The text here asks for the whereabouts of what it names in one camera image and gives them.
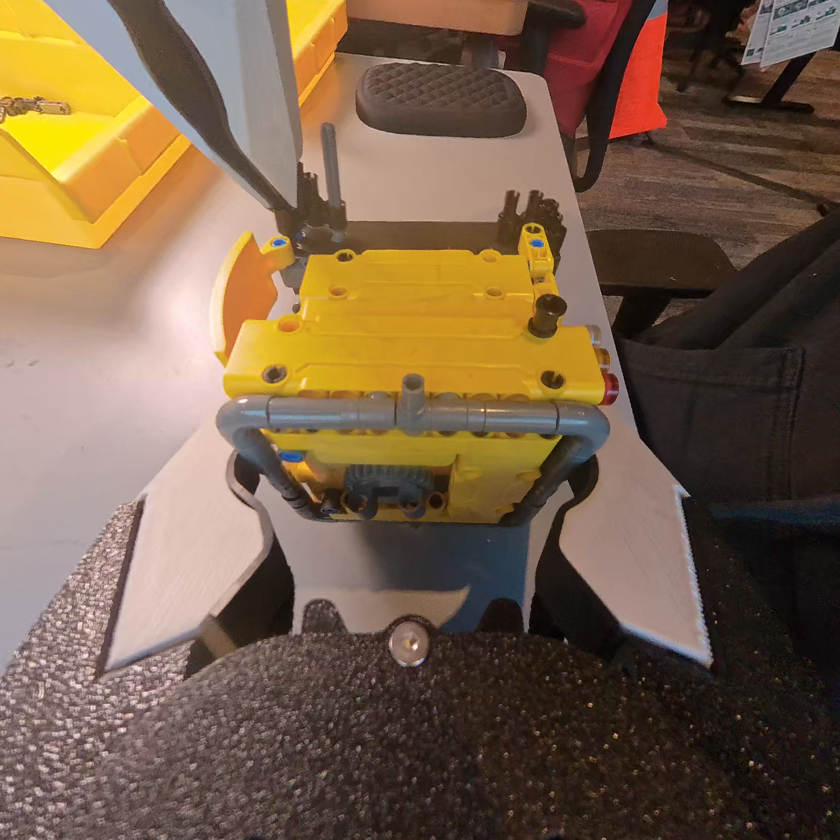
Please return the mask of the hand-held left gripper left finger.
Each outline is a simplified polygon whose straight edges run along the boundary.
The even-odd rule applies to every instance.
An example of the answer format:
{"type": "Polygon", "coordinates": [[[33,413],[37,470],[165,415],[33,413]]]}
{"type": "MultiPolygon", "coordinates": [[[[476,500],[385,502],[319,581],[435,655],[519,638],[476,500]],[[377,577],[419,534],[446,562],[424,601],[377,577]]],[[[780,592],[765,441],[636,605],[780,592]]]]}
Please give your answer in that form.
{"type": "Polygon", "coordinates": [[[267,557],[268,511],[234,464],[220,434],[194,434],[144,489],[105,673],[199,638],[267,557]]]}

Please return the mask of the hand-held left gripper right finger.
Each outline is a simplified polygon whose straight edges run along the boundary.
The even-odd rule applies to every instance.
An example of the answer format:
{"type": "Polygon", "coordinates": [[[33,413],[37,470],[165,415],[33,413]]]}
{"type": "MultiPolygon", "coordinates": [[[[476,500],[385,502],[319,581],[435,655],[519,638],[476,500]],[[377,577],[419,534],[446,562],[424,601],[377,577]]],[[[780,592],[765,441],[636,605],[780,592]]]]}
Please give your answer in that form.
{"type": "Polygon", "coordinates": [[[532,628],[604,659],[629,647],[710,668],[685,497],[632,427],[612,427],[532,520],[532,628]]]}

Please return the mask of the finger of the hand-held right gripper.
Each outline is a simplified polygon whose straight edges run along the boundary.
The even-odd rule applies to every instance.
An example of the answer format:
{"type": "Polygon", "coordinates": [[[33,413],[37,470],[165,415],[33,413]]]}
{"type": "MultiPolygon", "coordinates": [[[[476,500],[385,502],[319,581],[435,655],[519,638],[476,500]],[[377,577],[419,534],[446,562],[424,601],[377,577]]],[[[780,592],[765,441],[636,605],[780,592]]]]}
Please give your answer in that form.
{"type": "MultiPolygon", "coordinates": [[[[198,1],[48,1],[47,5],[189,141],[260,201],[207,142],[218,129],[219,100],[188,35],[190,2],[198,1]]],[[[274,214],[285,212],[265,207],[274,214]]]]}
{"type": "Polygon", "coordinates": [[[218,94],[206,141],[266,207],[295,211],[302,137],[286,2],[190,2],[188,35],[218,94]]]}

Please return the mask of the grey metal axle rod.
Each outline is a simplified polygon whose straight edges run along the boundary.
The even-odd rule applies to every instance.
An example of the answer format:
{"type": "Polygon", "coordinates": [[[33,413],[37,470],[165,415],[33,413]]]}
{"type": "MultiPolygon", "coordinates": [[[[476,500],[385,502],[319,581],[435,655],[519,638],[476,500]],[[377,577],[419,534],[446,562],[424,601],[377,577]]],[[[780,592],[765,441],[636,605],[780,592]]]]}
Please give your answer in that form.
{"type": "Polygon", "coordinates": [[[333,123],[322,123],[321,144],[325,184],[327,188],[327,204],[330,214],[329,223],[334,230],[340,230],[346,226],[346,213],[340,189],[337,133],[333,123]]]}

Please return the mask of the yellow toy block robot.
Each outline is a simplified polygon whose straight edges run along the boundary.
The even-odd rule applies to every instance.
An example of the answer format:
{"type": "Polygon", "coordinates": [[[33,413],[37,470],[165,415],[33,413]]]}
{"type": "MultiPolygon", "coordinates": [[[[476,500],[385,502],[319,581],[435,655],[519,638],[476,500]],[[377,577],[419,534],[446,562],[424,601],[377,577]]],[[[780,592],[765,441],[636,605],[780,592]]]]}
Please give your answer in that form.
{"type": "Polygon", "coordinates": [[[610,435],[620,385],[564,322],[555,201],[495,224],[242,234],[213,289],[216,427],[297,514],[518,527],[610,435]]]}

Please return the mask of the grey desk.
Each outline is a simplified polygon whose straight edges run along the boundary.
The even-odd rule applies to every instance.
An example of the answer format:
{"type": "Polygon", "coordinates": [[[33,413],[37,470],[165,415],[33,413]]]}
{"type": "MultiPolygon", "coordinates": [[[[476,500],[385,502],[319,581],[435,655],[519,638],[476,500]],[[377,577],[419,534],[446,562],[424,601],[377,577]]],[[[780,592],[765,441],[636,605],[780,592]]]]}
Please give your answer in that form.
{"type": "MultiPolygon", "coordinates": [[[[301,113],[305,167],[323,181],[335,124],[342,195],[359,221],[495,222],[505,191],[556,199],[568,234],[568,322],[615,353],[546,81],[509,72],[526,127],[505,140],[389,134],[357,118],[374,64],[339,55],[301,113]]],[[[273,216],[191,146],[100,249],[2,238],[2,581],[5,668],[112,514],[136,498],[223,401],[209,338],[218,270],[273,216]]]]}

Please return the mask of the yellow plastic bin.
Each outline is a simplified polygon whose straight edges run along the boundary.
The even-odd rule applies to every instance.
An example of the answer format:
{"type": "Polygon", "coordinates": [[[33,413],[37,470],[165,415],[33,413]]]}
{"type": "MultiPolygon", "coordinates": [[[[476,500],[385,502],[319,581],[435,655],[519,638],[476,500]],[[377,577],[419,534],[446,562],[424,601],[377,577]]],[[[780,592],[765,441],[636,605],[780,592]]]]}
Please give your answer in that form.
{"type": "Polygon", "coordinates": [[[299,105],[307,100],[333,63],[347,32],[344,1],[267,1],[269,70],[267,93],[262,95],[269,114],[279,112],[281,72],[292,67],[299,105]]]}
{"type": "Polygon", "coordinates": [[[99,248],[196,146],[47,3],[2,2],[1,93],[72,113],[2,122],[2,236],[99,248]]]}

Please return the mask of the loose metal parts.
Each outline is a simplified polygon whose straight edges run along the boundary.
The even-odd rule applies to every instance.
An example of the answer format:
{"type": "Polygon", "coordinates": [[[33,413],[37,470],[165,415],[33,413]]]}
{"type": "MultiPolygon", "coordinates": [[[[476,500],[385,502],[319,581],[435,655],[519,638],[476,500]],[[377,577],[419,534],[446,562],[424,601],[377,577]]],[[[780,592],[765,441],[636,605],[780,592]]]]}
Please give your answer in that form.
{"type": "Polygon", "coordinates": [[[69,116],[72,110],[69,103],[65,101],[48,100],[42,97],[1,97],[1,123],[30,112],[49,116],[69,116]]]}

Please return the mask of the person's dark pants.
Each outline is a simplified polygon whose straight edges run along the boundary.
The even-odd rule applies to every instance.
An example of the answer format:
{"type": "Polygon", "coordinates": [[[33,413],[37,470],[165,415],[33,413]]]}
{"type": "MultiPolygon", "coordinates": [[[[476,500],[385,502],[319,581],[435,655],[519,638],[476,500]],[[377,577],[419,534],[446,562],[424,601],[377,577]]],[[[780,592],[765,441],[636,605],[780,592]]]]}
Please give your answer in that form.
{"type": "Polygon", "coordinates": [[[838,704],[838,210],[616,347],[646,445],[838,704]]]}

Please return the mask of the black textured pad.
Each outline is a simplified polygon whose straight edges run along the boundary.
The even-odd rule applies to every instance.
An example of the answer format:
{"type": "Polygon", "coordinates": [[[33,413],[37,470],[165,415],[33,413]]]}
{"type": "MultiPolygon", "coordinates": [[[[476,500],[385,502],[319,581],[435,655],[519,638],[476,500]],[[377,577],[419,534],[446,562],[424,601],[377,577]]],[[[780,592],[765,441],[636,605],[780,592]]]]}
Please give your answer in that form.
{"type": "Polygon", "coordinates": [[[465,139],[511,137],[528,118],[520,88],[505,73],[423,62],[370,67],[356,87],[355,110],[374,130],[465,139]]]}

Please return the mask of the dark chair seat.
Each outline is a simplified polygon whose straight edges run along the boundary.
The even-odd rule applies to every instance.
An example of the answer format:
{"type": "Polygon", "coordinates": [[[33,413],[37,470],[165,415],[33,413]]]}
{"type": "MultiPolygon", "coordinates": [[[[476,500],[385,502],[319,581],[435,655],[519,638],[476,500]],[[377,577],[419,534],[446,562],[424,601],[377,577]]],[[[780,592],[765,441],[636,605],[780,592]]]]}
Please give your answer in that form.
{"type": "Polygon", "coordinates": [[[655,229],[587,233],[604,297],[619,297],[612,330],[632,338],[675,300],[708,297],[737,275],[723,249],[701,234],[655,229]]]}

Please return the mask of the red plastic canister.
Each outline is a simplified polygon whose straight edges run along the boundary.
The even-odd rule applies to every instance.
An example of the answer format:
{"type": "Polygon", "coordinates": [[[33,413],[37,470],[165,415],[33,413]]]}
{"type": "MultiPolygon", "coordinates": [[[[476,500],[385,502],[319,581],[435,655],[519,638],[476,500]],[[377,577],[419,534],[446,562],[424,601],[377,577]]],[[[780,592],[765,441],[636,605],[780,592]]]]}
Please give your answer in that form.
{"type": "Polygon", "coordinates": [[[627,13],[617,1],[530,2],[538,32],[548,38],[541,70],[562,135],[572,138],[627,13]]]}

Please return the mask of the orange traffic cone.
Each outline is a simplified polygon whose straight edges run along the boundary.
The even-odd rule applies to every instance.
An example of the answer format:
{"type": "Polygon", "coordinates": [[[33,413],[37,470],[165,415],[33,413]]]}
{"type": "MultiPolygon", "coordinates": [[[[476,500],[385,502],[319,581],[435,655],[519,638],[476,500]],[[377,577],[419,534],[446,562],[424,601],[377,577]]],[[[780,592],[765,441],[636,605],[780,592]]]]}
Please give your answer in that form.
{"type": "Polygon", "coordinates": [[[611,140],[662,130],[667,118],[661,108],[667,14],[650,18],[642,27],[627,63],[614,113],[611,140]]]}

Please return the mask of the white printed sign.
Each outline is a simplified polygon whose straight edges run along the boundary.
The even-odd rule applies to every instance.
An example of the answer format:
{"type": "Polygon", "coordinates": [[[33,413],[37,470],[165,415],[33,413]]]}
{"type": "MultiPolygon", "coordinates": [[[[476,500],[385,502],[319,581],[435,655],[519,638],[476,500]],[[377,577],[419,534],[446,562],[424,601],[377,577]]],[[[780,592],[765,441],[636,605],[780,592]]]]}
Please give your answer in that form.
{"type": "Polygon", "coordinates": [[[761,1],[741,65],[767,68],[832,48],[838,30],[838,1],[761,1]]]}

